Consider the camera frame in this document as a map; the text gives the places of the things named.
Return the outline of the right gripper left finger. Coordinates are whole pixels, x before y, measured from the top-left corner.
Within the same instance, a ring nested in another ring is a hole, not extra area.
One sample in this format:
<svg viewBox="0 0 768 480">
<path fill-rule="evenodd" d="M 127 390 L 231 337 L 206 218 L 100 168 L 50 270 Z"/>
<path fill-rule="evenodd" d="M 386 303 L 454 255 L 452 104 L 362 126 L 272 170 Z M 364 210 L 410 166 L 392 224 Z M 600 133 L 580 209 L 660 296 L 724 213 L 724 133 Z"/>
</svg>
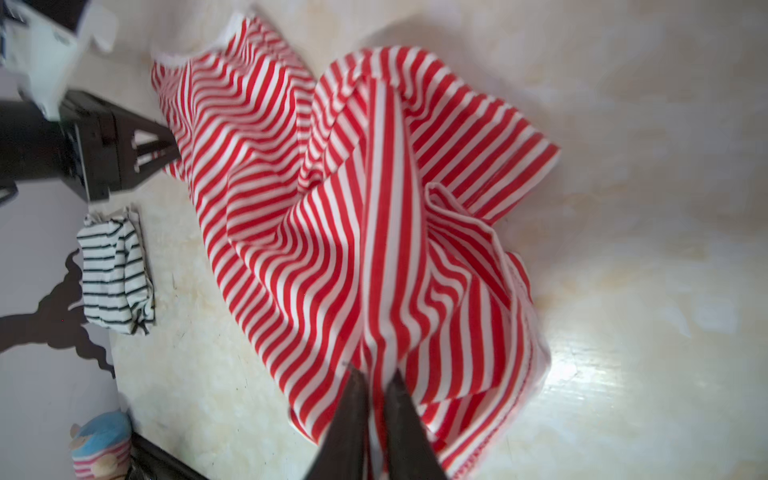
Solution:
<svg viewBox="0 0 768 480">
<path fill-rule="evenodd" d="M 361 480 L 367 457 L 368 384 L 365 375 L 348 369 L 347 382 L 331 424 L 307 472 L 307 480 Z"/>
</svg>

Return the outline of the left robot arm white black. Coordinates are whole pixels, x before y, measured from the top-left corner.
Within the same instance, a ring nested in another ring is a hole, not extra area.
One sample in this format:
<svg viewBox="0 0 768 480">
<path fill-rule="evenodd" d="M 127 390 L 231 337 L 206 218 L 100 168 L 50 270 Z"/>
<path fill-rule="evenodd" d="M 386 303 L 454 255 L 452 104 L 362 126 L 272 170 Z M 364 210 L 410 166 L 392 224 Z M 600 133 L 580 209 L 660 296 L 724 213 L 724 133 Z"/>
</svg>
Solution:
<svg viewBox="0 0 768 480">
<path fill-rule="evenodd" d="M 80 90 L 49 121 L 29 101 L 1 102 L 1 185 L 58 179 L 87 203 L 132 190 L 180 153 L 165 126 Z"/>
</svg>

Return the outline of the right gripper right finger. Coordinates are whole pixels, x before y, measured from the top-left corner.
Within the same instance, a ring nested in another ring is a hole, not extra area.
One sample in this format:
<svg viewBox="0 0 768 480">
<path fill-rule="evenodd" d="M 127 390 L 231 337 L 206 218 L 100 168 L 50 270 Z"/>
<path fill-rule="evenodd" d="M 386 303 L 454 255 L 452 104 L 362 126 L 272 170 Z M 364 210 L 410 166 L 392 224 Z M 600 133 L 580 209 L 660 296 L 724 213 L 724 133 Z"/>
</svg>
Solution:
<svg viewBox="0 0 768 480">
<path fill-rule="evenodd" d="M 386 458 L 393 480 L 446 480 L 400 373 L 385 392 Z"/>
</svg>

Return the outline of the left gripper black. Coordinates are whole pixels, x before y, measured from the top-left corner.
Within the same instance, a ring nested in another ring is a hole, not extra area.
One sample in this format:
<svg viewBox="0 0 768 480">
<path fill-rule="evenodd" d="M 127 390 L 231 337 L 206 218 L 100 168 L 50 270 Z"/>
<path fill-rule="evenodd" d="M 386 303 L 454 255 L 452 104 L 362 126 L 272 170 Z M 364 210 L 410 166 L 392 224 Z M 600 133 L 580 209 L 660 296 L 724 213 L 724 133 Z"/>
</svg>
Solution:
<svg viewBox="0 0 768 480">
<path fill-rule="evenodd" d="M 180 158 L 169 128 L 91 93 L 68 91 L 60 114 L 72 153 L 65 179 L 87 203 L 132 190 Z"/>
</svg>

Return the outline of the plush doll head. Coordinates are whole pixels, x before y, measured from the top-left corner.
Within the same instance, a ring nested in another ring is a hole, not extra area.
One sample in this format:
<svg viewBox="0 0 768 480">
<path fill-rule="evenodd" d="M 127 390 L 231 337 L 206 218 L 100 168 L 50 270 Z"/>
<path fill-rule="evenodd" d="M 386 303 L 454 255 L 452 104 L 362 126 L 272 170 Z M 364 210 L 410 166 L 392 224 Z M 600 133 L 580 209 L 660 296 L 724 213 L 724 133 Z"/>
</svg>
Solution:
<svg viewBox="0 0 768 480">
<path fill-rule="evenodd" d="M 131 470 L 132 424 L 120 410 L 70 428 L 69 450 L 77 479 L 127 479 Z"/>
</svg>

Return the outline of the red white striped tank top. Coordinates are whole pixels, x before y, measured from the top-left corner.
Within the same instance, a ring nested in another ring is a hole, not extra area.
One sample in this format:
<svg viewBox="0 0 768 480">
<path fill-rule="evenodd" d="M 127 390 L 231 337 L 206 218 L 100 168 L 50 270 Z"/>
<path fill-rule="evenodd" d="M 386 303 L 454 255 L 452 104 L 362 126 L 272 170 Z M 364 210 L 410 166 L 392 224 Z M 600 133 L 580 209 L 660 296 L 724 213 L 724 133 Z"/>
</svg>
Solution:
<svg viewBox="0 0 768 480">
<path fill-rule="evenodd" d="M 559 148 L 416 47 L 314 77 L 257 16 L 151 72 L 216 283 L 286 396 L 327 434 L 350 369 L 368 379 L 373 472 L 400 376 L 447 476 L 465 478 L 542 386 L 529 276 L 494 224 Z"/>
</svg>

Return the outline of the black white striped tank top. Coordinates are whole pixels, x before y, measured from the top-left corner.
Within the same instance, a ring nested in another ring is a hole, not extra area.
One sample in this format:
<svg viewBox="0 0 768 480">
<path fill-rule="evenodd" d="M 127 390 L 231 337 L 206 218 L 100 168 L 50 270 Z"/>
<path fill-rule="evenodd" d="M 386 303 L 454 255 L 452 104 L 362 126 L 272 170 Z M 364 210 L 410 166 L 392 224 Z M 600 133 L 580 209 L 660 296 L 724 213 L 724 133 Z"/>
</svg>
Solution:
<svg viewBox="0 0 768 480">
<path fill-rule="evenodd" d="M 120 334 L 148 334 L 156 320 L 155 291 L 138 211 L 129 206 L 111 215 L 90 214 L 77 241 L 85 318 Z"/>
</svg>

